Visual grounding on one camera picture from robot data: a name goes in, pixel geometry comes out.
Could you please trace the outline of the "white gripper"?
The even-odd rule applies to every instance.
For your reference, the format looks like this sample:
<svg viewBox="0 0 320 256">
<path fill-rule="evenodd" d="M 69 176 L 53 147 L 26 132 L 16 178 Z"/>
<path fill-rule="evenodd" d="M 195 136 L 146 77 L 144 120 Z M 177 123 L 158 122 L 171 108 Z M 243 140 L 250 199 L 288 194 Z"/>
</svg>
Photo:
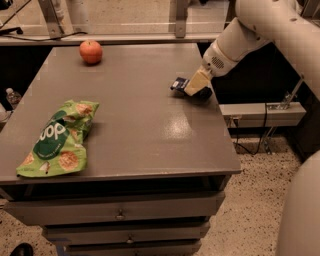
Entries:
<svg viewBox="0 0 320 256">
<path fill-rule="evenodd" d="M 215 40 L 203 54 L 202 66 L 194 73 L 184 92 L 193 96 L 205 87 L 210 87 L 213 77 L 226 75 L 238 62 L 238 55 L 228 52 Z"/>
</svg>

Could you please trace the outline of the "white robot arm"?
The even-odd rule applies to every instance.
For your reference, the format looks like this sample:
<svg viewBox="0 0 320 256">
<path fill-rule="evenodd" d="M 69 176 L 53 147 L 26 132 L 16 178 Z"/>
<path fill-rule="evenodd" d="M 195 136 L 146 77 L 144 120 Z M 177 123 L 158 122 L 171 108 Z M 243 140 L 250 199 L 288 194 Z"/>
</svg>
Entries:
<svg viewBox="0 0 320 256">
<path fill-rule="evenodd" d="M 184 92 L 193 96 L 248 53 L 272 42 L 320 97 L 320 30 L 296 12 L 295 0 L 236 0 L 236 17 L 203 55 Z M 294 175 L 284 203 L 276 256 L 320 256 L 320 151 Z"/>
</svg>

